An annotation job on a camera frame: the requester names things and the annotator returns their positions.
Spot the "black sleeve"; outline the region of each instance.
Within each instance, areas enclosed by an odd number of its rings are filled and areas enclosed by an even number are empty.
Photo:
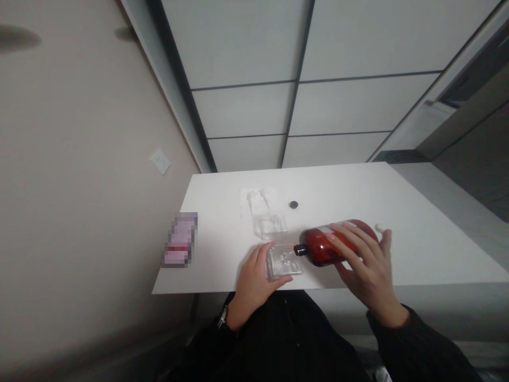
[[[224,324],[218,329],[218,321],[216,317],[210,326],[195,335],[167,381],[210,380],[224,364],[235,347],[236,334]]]
[[[394,382],[482,382],[452,341],[426,325],[412,309],[405,308],[410,312],[410,319],[399,329],[383,327],[371,312],[367,313],[380,357]]]

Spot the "transparent box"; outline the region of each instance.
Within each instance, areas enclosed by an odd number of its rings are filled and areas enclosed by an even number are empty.
[[[282,211],[272,211],[257,217],[257,229],[264,241],[275,241],[288,234],[285,214]]]
[[[267,279],[275,280],[281,276],[302,274],[299,257],[293,245],[276,244],[267,251]]]

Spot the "person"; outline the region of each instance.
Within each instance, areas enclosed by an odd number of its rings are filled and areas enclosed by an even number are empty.
[[[355,253],[328,234],[352,269],[335,264],[368,308],[367,320],[391,379],[482,381],[456,345],[398,301],[392,286],[392,231],[386,230],[378,244],[348,223],[330,227],[357,248]],[[169,381],[370,381],[354,347],[304,291],[276,292],[291,277],[267,281],[265,262],[273,244],[258,246],[242,265],[236,292],[221,315],[195,335]]]

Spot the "person's right hand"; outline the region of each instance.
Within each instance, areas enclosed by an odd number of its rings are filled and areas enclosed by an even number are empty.
[[[350,271],[343,263],[335,264],[343,282],[367,306],[380,324],[391,328],[404,326],[409,318],[409,312],[398,301],[392,287],[392,231],[385,230],[378,244],[352,224],[331,224],[330,227],[354,244],[360,255],[359,258],[332,233],[326,233],[328,240],[341,252],[352,268]]]

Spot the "amber bottle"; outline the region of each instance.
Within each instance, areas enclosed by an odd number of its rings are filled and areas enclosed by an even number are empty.
[[[361,220],[350,219],[338,222],[341,224],[348,222],[353,224],[371,236],[373,239],[378,241],[376,233],[371,229],[369,225]],[[307,256],[309,261],[316,266],[325,266],[329,264],[339,263],[345,260],[342,254],[336,249],[334,245],[330,243],[325,236],[325,233],[331,232],[339,240],[341,240],[348,248],[357,253],[357,248],[341,233],[332,231],[328,225],[322,225],[320,227],[311,228],[301,233],[299,237],[300,244],[294,246],[294,251],[297,256]]]

